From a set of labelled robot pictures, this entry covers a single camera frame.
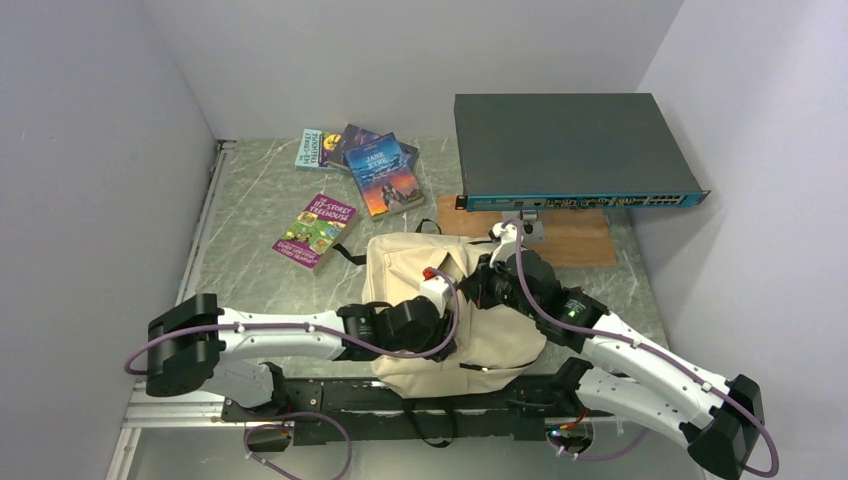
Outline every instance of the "jane eyre book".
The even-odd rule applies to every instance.
[[[345,157],[372,217],[402,212],[424,201],[393,133],[352,148]]]
[[[300,140],[300,148],[297,150],[297,158],[294,167],[298,170],[315,170],[319,172],[335,172],[334,168],[327,166],[327,160],[339,143],[341,135],[338,133],[323,132],[321,130],[305,129],[303,138]]]
[[[330,247],[342,241],[357,220],[355,208],[318,194],[272,248],[314,272]]]
[[[333,150],[333,153],[330,155],[330,158],[327,160],[327,165],[333,168],[337,168],[343,172],[350,173],[350,167],[347,164],[347,160],[345,159],[344,152],[350,150],[351,148],[356,148],[360,145],[364,145],[366,143],[372,142],[378,139],[380,135],[365,130],[364,128],[357,127],[356,125],[348,124],[342,132],[341,138],[336,145],[336,149]],[[413,147],[412,145],[407,145],[403,142],[399,142],[400,147],[406,155],[406,163],[409,165],[409,169],[415,170],[415,161],[418,160],[418,149]]]

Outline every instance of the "white wall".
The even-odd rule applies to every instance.
[[[639,87],[713,189],[634,215],[670,342],[760,383],[780,478],[848,468],[846,45],[843,1],[687,0]]]
[[[218,138],[455,135],[456,93],[634,91],[682,3],[145,1]]]
[[[214,139],[135,0],[0,8],[0,465],[103,478]]]

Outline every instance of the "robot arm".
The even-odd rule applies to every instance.
[[[534,320],[549,341],[589,359],[569,359],[554,377],[556,391],[572,404],[662,433],[712,473],[739,478],[764,423],[756,382],[744,375],[729,381],[689,363],[641,335],[597,300],[562,288],[553,268],[537,253],[521,250],[517,258],[521,233],[515,225],[497,224],[490,236],[500,239],[501,245],[492,255],[481,256],[460,289],[478,308],[506,305],[517,310]],[[593,363],[630,379],[615,377]]]
[[[386,351],[405,350],[418,352],[406,354],[409,357],[439,361],[455,351],[450,332],[456,319],[452,322],[446,314],[450,297],[450,286],[438,276],[425,277],[419,296],[396,306],[374,302],[313,315],[218,308],[215,295],[199,294],[150,322],[148,345],[156,345],[147,356],[146,391],[152,397],[169,397],[203,390],[254,413],[275,415],[288,403],[282,370],[251,359],[285,352],[370,361]],[[157,340],[186,329],[198,331]]]

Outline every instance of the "dark book cover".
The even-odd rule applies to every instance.
[[[344,153],[351,148],[356,148],[378,138],[380,138],[380,135],[372,131],[357,127],[356,125],[348,124],[342,132],[341,138],[336,143],[336,148],[327,159],[327,166],[350,173],[350,167],[347,164],[347,159],[345,158]],[[403,142],[398,143],[406,156],[406,163],[409,166],[409,169],[414,171],[415,162],[418,160],[418,149]]]
[[[393,133],[344,155],[372,217],[399,213],[424,201],[406,153]]]

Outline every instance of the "cable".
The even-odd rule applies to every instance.
[[[155,339],[144,344],[141,348],[139,348],[138,350],[133,352],[132,355],[129,356],[129,358],[127,358],[127,360],[124,362],[124,371],[127,372],[130,375],[147,375],[146,370],[137,370],[135,368],[132,368],[132,363],[135,361],[135,359],[140,357],[143,353],[145,353],[145,352],[151,350],[152,348],[156,347],[157,345],[160,345],[160,344],[167,342],[169,340],[173,340],[175,338],[179,338],[179,337],[182,337],[182,336],[185,336],[185,335],[193,335],[195,333],[215,332],[215,331],[221,331],[221,330],[237,331],[240,327],[244,327],[245,330],[273,330],[273,329],[298,329],[298,328],[304,329],[304,330],[310,330],[310,328],[312,328],[315,331],[323,332],[323,333],[326,333],[328,335],[333,335],[335,337],[339,337],[343,340],[348,341],[349,343],[352,343],[354,345],[358,345],[358,346],[360,346],[360,347],[362,347],[366,350],[370,350],[374,353],[379,353],[380,355],[386,355],[386,356],[395,357],[395,358],[425,358],[425,357],[429,357],[431,355],[434,355],[434,354],[442,351],[445,347],[447,347],[450,344],[451,340],[453,340],[453,338],[456,336],[456,330],[457,330],[457,327],[459,326],[459,308],[460,308],[459,305],[460,305],[460,302],[459,302],[459,297],[457,297],[458,292],[456,290],[456,285],[453,283],[453,280],[451,280],[451,278],[447,274],[445,274],[444,272],[442,272],[440,270],[437,270],[435,268],[428,268],[428,270],[430,270],[433,273],[435,273],[436,275],[442,277],[442,279],[445,282],[447,282],[448,286],[451,289],[451,294],[453,295],[454,309],[453,309],[453,318],[452,318],[452,322],[451,322],[451,328],[450,328],[450,331],[448,331],[448,334],[445,337],[445,339],[442,341],[442,343],[440,343],[440,344],[436,345],[435,347],[431,348],[430,350],[427,350],[427,351],[424,351],[424,352],[419,352],[419,353],[391,352],[389,350],[385,350],[385,349],[380,348],[376,345],[372,345],[368,342],[365,342],[365,341],[360,340],[356,337],[348,335],[344,332],[340,332],[340,331],[334,330],[332,328],[324,327],[322,325],[312,325],[309,322],[303,322],[303,323],[294,323],[294,322],[288,322],[288,323],[235,323],[235,324],[232,324],[232,325],[215,324],[215,325],[201,325],[201,326],[198,326],[198,327],[183,328],[181,330],[176,330],[176,331],[169,332],[169,333],[166,333],[164,335],[161,335],[159,337],[156,337]]]
[[[527,408],[549,408],[556,405],[555,403],[532,403],[532,402],[522,402],[521,400],[506,400],[508,405],[515,405],[518,407],[527,407]]]
[[[256,417],[251,412],[245,410],[243,407],[242,407],[242,411],[244,413],[248,414],[248,415]],[[285,415],[280,415],[280,416],[277,416],[277,417],[270,417],[270,418],[257,417],[257,419],[261,419],[261,420],[265,420],[265,421],[282,421],[282,422],[285,422],[286,420],[292,420],[292,419],[295,419],[295,418],[302,418],[302,417],[313,417],[313,418],[317,418],[319,420],[323,420],[323,421],[329,423],[330,425],[336,427],[336,430],[338,430],[342,434],[342,436],[345,439],[345,446],[347,447],[347,459],[345,460],[345,464],[342,467],[342,470],[339,472],[338,475],[333,477],[332,480],[339,480],[340,478],[344,477],[345,474],[347,473],[348,469],[350,468],[350,462],[353,460],[353,443],[350,440],[350,435],[348,434],[347,430],[345,430],[345,428],[339,422],[337,422],[336,420],[334,420],[331,417],[328,417],[327,415],[324,415],[322,413],[314,413],[314,412],[294,412],[294,413],[287,413]],[[271,470],[279,473],[280,475],[282,475],[282,476],[284,476],[284,477],[286,477],[290,480],[301,480],[299,477],[296,477],[296,476],[292,475],[291,473],[283,470],[282,468],[277,466],[274,462],[270,462],[270,461],[260,457],[259,455],[255,454],[253,451],[250,450],[249,440],[250,440],[250,437],[253,434],[255,434],[256,432],[258,432],[260,430],[278,430],[278,429],[279,430],[285,430],[286,427],[283,426],[283,425],[275,424],[275,423],[266,423],[266,424],[262,424],[262,425],[248,429],[244,433],[244,440],[243,440],[244,451],[247,453],[247,458],[252,458],[253,460],[256,460],[257,462],[259,462],[263,466],[270,468]]]
[[[595,330],[593,328],[584,328],[584,327],[576,327],[574,325],[569,325],[567,323],[560,322],[559,320],[548,315],[547,312],[542,310],[542,307],[540,307],[539,304],[536,303],[536,300],[533,298],[533,294],[530,292],[530,287],[527,286],[527,279],[524,278],[524,266],[522,265],[522,261],[521,261],[521,243],[522,243],[522,237],[523,237],[521,220],[517,219],[517,218],[507,220],[507,221],[503,222],[501,224],[501,226],[505,227],[509,224],[512,224],[515,227],[515,230],[516,230],[515,266],[516,266],[516,270],[518,272],[518,282],[521,284],[521,290],[524,292],[524,296],[527,297],[527,301],[530,303],[530,306],[533,307],[533,310],[535,310],[537,314],[539,314],[542,318],[544,318],[548,322],[550,322],[550,323],[552,323],[552,324],[554,324],[554,325],[556,325],[556,326],[558,326],[558,327],[560,327],[564,330],[568,330],[568,331],[571,331],[571,332],[574,332],[574,333],[579,333],[581,335],[598,335],[598,336],[601,336],[601,337],[612,338],[614,340],[618,340],[618,341],[624,342],[626,344],[633,344],[633,339],[626,336],[626,335],[621,335],[621,334],[612,333],[612,332],[605,332],[603,330]],[[678,362],[677,360],[675,360],[673,357],[669,356],[668,354],[666,354],[662,350],[655,348],[655,347],[653,347],[653,346],[651,346],[647,343],[638,344],[638,348],[642,348],[642,349],[656,355],[657,357],[662,358],[663,360],[665,360],[666,362],[671,364],[673,367],[675,367],[678,370],[680,370],[681,372],[683,372],[684,375],[691,378],[698,385],[703,386],[704,383],[706,383],[706,381],[703,378],[698,376],[695,372],[692,372],[691,370],[686,368],[686,366],[684,366],[682,363]],[[768,446],[769,455],[771,455],[771,468],[769,470],[767,470],[767,471],[757,470],[755,468],[749,467],[748,465],[744,465],[742,468],[745,471],[752,473],[754,475],[757,475],[759,477],[772,478],[775,475],[777,475],[777,471],[780,469],[780,458],[778,457],[778,454],[777,454],[777,446],[774,444],[774,440],[771,438],[771,435],[769,435],[768,430],[766,430],[766,427],[760,422],[760,420],[757,417],[754,416],[753,413],[749,412],[747,408],[743,407],[736,400],[730,398],[730,396],[728,396],[726,393],[722,392],[721,390],[717,389],[716,387],[711,387],[709,391],[713,395],[716,395],[717,397],[722,399],[724,402],[730,404],[730,406],[735,408],[739,413],[742,414],[742,416],[744,416],[749,422],[751,422],[751,424],[754,425],[754,427],[757,429],[757,431],[760,432],[760,435],[763,437],[763,440],[765,440],[766,445]]]

